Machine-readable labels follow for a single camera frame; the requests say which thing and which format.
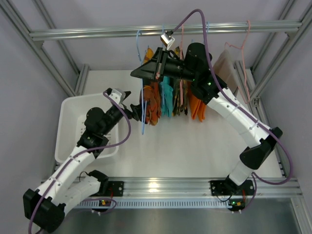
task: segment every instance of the hanging cloth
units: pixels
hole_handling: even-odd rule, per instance
[[[148,48],[144,57],[143,63],[146,63],[153,56],[153,51],[151,48]],[[145,115],[145,123],[149,123],[151,125],[156,125],[158,123],[158,119],[161,116],[161,106],[160,106],[160,93],[158,82],[151,82],[149,80],[143,80],[143,97],[146,105],[146,115]]]
[[[161,115],[171,117],[173,111],[173,88],[170,86],[169,77],[164,77],[163,81],[160,83],[160,87],[163,90],[162,103],[161,103]]]
[[[183,51],[181,53],[180,47],[175,48],[175,54],[184,60]],[[188,83],[186,80],[174,80],[173,84],[174,89],[174,99],[173,99],[173,116],[180,115],[180,112],[184,112],[187,115],[188,113]]]

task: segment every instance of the plastic basket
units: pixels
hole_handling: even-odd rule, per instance
[[[63,163],[77,145],[85,130],[84,121],[87,112],[93,107],[99,107],[106,112],[111,106],[112,104],[103,94],[69,97],[63,101],[59,115],[55,149],[57,162]],[[108,145],[118,142],[118,124],[106,137],[109,139]],[[97,159],[111,157],[117,153],[118,149],[118,146],[104,149]]]

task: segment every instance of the gray wall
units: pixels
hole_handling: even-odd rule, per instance
[[[32,30],[38,28],[48,29],[43,18],[36,9],[33,0],[11,0],[11,2],[13,2],[13,4],[16,6],[18,11]],[[75,74],[67,58],[60,50],[57,42],[46,41],[44,42],[43,47],[49,53],[53,63],[57,66],[63,78],[68,81],[73,89],[75,89],[78,76]]]
[[[24,234],[22,196],[52,170],[60,86],[0,12],[0,233]]]
[[[311,0],[296,1],[288,19],[299,19],[309,4],[311,4]],[[285,38],[285,35],[279,34],[274,40],[255,73],[257,81],[261,80],[265,74],[268,64]],[[292,155],[294,176],[299,180],[303,195],[312,213],[311,61],[312,29],[274,75],[263,93],[262,99],[270,124],[280,127],[284,132],[281,140]]]

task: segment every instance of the white wall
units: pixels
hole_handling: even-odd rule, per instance
[[[287,0],[44,0],[57,28],[85,28],[130,25],[178,24],[193,9],[204,11],[206,20],[213,23],[245,22],[246,20],[275,20]],[[200,23],[199,14],[187,24]],[[264,43],[267,33],[251,34],[246,46],[247,66],[251,66]],[[224,49],[226,41],[241,45],[245,34],[219,34],[208,36],[210,51],[215,59]],[[191,40],[203,41],[201,35],[186,36],[184,49]],[[92,70],[127,70],[138,66],[136,39],[72,39],[66,40],[75,61],[81,66],[88,63]],[[153,50],[161,45],[159,37],[139,39],[143,54],[147,45]],[[230,49],[234,59],[241,53]]]
[[[22,196],[49,176],[65,93],[0,11],[0,233],[24,234]]]

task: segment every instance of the orange cloth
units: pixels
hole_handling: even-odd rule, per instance
[[[202,122],[205,119],[205,111],[207,106],[192,94],[190,87],[191,84],[189,83],[188,96],[192,119],[195,119],[196,116],[198,116],[199,121]]]
[[[146,63],[153,56],[151,48],[147,48],[143,63]],[[147,101],[145,123],[156,125],[161,116],[161,97],[159,93],[158,82],[151,82],[143,88],[144,101]]]

